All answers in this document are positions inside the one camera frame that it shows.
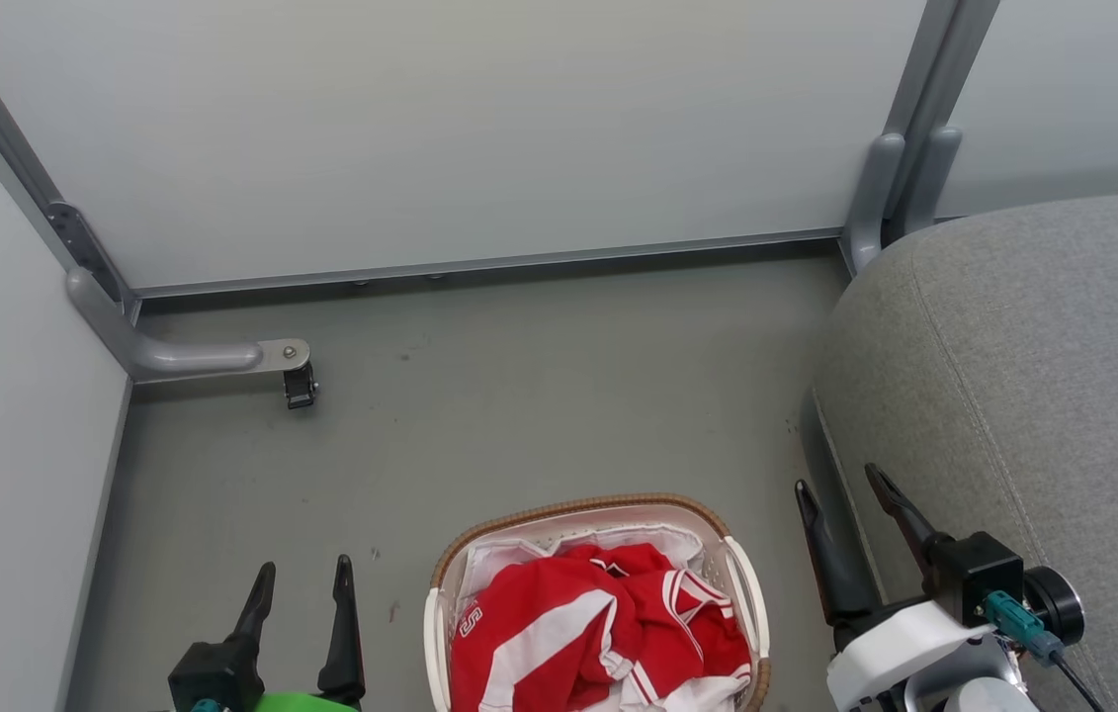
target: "green part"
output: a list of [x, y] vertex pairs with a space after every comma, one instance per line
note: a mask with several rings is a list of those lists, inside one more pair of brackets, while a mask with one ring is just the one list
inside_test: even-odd
[[1033, 636], [1045, 630], [1041, 619], [1031, 614], [1020, 600], [997, 590], [985, 598], [985, 617], [998, 630], [1012, 636], [1021, 645], [1029, 647]]
[[313, 697], [302, 692], [280, 692], [260, 697], [255, 712], [360, 712], [357, 708]]

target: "white wall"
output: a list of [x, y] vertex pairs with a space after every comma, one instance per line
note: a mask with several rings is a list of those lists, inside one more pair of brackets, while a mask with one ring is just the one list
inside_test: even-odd
[[127, 377], [0, 184], [0, 711], [60, 708]]
[[925, 0], [0, 0], [134, 287], [842, 225]]
[[939, 216], [1118, 193], [1118, 3], [998, 6], [950, 123]]

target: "printed number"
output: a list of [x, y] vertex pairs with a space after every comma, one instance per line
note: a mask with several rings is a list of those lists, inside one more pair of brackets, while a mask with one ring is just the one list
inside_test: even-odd
[[463, 625], [457, 627], [458, 634], [466, 637], [472, 635], [472, 630], [475, 630], [475, 624], [483, 617], [483, 611], [479, 609], [479, 605], [475, 608], [470, 609], [466, 617], [463, 618]]

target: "caster wheel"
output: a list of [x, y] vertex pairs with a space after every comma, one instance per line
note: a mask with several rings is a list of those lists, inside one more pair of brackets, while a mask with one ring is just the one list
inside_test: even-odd
[[318, 401], [320, 383], [313, 379], [312, 361], [293, 371], [283, 371], [282, 380], [286, 386], [286, 409], [309, 408]]

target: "basket handle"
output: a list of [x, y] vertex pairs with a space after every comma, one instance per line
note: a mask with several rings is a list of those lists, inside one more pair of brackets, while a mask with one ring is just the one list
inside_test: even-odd
[[448, 656], [445, 654], [445, 613], [439, 604], [439, 589], [433, 588], [423, 608], [423, 649], [427, 655], [427, 684], [436, 712], [448, 712]]
[[726, 537], [726, 556], [733, 563], [731, 569], [738, 573], [735, 581], [735, 596], [738, 596], [743, 611], [752, 614], [752, 630], [748, 630], [749, 640], [756, 648], [760, 657], [770, 656], [770, 618], [765, 610], [765, 596], [761, 594], [761, 581], [756, 577], [756, 569], [752, 568], [751, 560], [748, 560], [743, 545], [735, 540], [735, 537]]

